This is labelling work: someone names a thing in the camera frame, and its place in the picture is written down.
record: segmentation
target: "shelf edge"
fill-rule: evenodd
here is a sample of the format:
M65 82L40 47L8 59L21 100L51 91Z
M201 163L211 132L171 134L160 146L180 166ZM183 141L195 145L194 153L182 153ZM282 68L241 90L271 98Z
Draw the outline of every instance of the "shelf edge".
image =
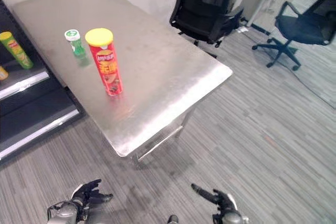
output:
M34 140L35 138L41 136L44 133L47 133L48 131L53 130L54 128L61 126L63 123L65 123L66 121L70 120L72 117L74 117L75 115L78 115L79 111L77 109L69 112L68 114L52 121L51 123L47 124L46 126L40 128L39 130L35 131L34 133L32 133L31 135L26 136L25 138L21 139L20 141L18 141L17 143L11 145L10 147L8 147L7 149L3 150L2 152L0 152L0 161L2 158L8 156L9 154L11 154L12 152L16 151L17 149L21 148L22 146L24 146L25 144L29 143L30 141Z
M0 101L5 99L6 97L10 97L11 95L24 91L25 89L49 78L49 74L46 71L43 71L41 73L38 73L34 76L31 76L25 80L19 81L15 83L14 85L5 88L4 90L0 91Z

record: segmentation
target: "white bottle cap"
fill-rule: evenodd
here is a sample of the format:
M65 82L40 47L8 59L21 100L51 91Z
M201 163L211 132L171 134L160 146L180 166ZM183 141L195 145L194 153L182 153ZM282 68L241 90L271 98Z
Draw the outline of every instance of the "white bottle cap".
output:
M79 31L75 29L67 30L64 33L64 36L67 41L76 41L80 39Z

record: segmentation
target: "black cable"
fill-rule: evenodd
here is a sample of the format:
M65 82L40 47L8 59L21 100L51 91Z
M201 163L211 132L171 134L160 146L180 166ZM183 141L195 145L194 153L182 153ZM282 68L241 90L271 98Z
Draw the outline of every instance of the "black cable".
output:
M245 35L247 38L249 38L250 40L252 40L255 44L258 44L258 42L256 42L254 39L252 39L251 37L249 37L247 34L245 34L245 33L242 33L243 35ZM265 53L267 53L268 54L268 56L269 57L271 57L272 59L274 59L273 58L273 56L272 55L270 55L269 53L268 53L268 51L265 49L265 48L262 48L263 50L264 50L264 52ZM298 79L298 81L302 84L302 85L304 85L310 92L312 92L315 96L317 96L320 100L322 100L323 102L325 102L328 106L330 106L331 108L333 108L333 109L336 109L333 105L331 105L327 100L325 100L324 98L322 98L322 97L320 97L315 91L313 91L310 87L308 87L303 81L301 81L301 79L290 69L290 68L288 68L286 65L284 65L283 63L281 63L281 62L279 62L278 61L278 63L279 64L281 64L282 66L284 66L289 72L291 72L295 77L296 77L296 79Z

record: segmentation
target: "yellow lid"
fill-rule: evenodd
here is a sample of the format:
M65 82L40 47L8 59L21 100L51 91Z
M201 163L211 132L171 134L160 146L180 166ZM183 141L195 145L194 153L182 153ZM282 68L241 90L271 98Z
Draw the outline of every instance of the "yellow lid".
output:
M0 33L0 40L5 40L11 38L12 33L10 31L4 31L3 33Z
M113 33L106 28L96 28L85 34L85 40L94 47L107 46L113 41Z

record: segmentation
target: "pringles can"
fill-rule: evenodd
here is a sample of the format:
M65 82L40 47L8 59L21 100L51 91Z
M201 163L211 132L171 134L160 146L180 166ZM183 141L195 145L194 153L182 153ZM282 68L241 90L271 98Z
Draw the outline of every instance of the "pringles can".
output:
M0 65L0 81L5 80L8 77L8 72Z
M120 94L122 83L113 44L113 33L106 28L96 28L85 34L85 40L90 46L106 93L108 95Z
M34 64L23 51L22 47L15 40L10 31L4 31L3 33L0 33L0 41L14 56L14 58L21 65L21 67L23 67L24 69L30 69L33 67Z

